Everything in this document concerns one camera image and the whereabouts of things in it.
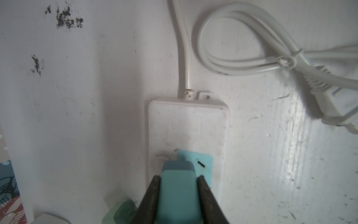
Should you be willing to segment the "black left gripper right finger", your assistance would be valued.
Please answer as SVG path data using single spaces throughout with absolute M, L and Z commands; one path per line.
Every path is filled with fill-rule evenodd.
M 203 175 L 197 178 L 197 185 L 203 223 L 229 224 Z

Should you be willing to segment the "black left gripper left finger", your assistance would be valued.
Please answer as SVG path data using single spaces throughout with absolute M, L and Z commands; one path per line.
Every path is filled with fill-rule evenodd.
M 158 209 L 160 176 L 155 175 L 131 221 L 131 224 L 154 224 Z

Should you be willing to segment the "green plug adapter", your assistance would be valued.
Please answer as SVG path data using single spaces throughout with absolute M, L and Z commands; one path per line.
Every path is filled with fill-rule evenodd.
M 129 199 L 111 208 L 102 219 L 102 224 L 130 224 L 136 213 L 137 207 Z

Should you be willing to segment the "teal plug adapter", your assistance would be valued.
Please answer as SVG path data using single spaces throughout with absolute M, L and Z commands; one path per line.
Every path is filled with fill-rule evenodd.
M 158 224 L 201 224 L 197 175 L 190 161 L 167 161 L 160 175 Z

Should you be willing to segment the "white long power strip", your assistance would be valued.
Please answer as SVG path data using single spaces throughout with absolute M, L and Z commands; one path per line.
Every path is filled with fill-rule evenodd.
M 222 200 L 230 110 L 211 92 L 194 101 L 159 98 L 148 105 L 147 181 L 166 161 L 188 160 L 203 175 L 217 202 Z

